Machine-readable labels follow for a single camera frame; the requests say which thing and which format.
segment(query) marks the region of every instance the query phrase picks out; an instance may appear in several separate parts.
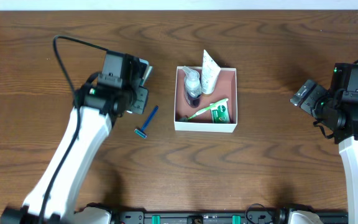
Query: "razor blade head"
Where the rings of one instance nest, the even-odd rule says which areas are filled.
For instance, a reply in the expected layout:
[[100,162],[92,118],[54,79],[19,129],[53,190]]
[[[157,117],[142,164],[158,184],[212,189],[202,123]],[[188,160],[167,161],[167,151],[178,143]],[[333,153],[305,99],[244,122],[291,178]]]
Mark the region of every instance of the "razor blade head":
[[142,138],[147,138],[146,133],[144,133],[142,130],[140,130],[139,128],[135,129],[135,133],[138,134],[140,137]]

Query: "bottle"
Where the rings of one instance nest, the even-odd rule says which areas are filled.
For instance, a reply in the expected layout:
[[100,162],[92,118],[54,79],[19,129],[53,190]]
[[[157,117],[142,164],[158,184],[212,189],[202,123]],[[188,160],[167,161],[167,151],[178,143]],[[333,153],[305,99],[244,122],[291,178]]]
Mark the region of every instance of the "bottle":
[[183,67],[185,77],[185,99],[192,108],[200,105],[201,83],[200,74],[191,68]]

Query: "pink box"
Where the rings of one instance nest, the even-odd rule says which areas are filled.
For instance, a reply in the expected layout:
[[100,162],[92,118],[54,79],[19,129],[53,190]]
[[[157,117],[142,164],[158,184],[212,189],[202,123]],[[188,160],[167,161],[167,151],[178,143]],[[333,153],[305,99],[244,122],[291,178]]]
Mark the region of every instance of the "pink box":
[[[201,74],[201,67],[190,67]],[[202,108],[209,106],[221,99],[228,98],[230,124],[212,123],[211,110],[189,120],[179,122],[185,115],[190,117]],[[209,96],[201,95],[200,105],[192,108],[185,100],[185,72],[182,67],[177,67],[177,84],[175,88],[175,110],[173,123],[177,131],[208,131],[232,133],[237,126],[237,71],[235,68],[222,68],[216,82],[214,92]]]

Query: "toothbrush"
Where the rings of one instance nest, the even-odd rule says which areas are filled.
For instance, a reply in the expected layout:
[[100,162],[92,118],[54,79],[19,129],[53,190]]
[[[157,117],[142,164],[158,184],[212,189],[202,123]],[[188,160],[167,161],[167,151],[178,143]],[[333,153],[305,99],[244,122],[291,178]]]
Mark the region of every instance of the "toothbrush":
[[228,100],[229,100],[228,98],[225,98],[225,99],[223,99],[223,100],[219,100],[218,102],[216,102],[216,103],[214,103],[214,104],[212,104],[212,105],[210,105],[210,106],[207,106],[206,108],[203,108],[203,109],[197,111],[195,114],[193,114],[193,115],[192,115],[191,117],[189,117],[189,118],[186,118],[186,117],[180,118],[179,121],[187,122],[188,120],[190,120],[190,119],[192,119],[192,118],[195,118],[195,117],[197,117],[198,115],[204,113],[205,111],[208,111],[209,109],[215,107],[215,106],[218,105],[218,104],[227,102]]

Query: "table surface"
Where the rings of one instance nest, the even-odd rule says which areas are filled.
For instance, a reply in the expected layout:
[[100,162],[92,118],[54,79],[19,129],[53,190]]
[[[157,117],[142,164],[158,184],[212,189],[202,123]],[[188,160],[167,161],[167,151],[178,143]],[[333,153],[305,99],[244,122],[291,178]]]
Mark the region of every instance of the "table surface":
[[[146,210],[245,210],[303,203],[346,209],[337,145],[289,99],[307,80],[329,88],[335,62],[358,59],[358,11],[0,12],[0,215],[20,207],[66,130],[72,96],[54,57],[63,34],[144,58],[154,66],[144,115],[126,114],[103,143],[77,207],[104,202]],[[206,49],[237,68],[238,125],[231,134],[177,132],[175,71]],[[65,40],[75,86],[104,53]],[[134,134],[154,105],[147,139]]]

